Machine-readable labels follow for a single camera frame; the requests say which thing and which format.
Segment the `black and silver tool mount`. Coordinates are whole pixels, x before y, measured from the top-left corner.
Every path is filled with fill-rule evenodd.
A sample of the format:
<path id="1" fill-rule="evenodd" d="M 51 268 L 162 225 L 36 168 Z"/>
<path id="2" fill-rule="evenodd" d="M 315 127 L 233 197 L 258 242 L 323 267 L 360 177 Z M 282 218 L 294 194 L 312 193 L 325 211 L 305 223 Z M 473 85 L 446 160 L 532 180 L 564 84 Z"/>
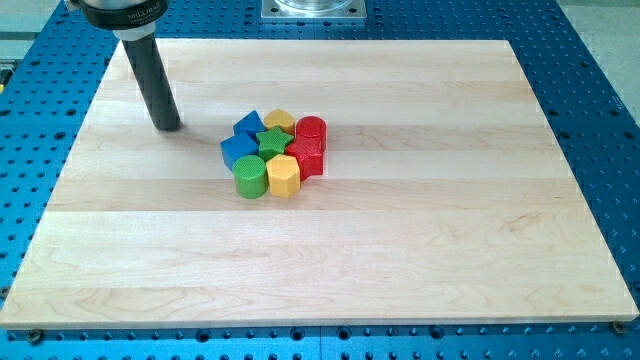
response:
<path id="1" fill-rule="evenodd" d="M 109 30 L 122 41 L 137 41 L 156 30 L 167 0 L 65 0 L 69 11 L 81 11 L 93 26 Z"/>

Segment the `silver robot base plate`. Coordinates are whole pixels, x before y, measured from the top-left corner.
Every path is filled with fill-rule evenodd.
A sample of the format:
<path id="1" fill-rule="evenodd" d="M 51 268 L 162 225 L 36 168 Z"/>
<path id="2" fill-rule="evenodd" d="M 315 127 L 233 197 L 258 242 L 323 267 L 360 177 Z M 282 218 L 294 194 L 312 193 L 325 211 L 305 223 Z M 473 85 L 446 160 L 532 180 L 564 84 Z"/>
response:
<path id="1" fill-rule="evenodd" d="M 263 0 L 261 17 L 289 19 L 364 19 L 365 0 Z"/>

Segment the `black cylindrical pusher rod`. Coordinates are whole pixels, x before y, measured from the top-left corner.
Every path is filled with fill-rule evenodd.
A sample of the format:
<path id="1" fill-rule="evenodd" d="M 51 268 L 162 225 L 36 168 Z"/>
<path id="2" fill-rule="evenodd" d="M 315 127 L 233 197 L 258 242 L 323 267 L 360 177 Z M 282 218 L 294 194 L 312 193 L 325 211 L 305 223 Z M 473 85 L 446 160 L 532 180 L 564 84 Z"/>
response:
<path id="1" fill-rule="evenodd" d="M 155 37 L 123 40 L 123 47 L 152 124 L 160 131 L 178 130 L 181 120 Z"/>

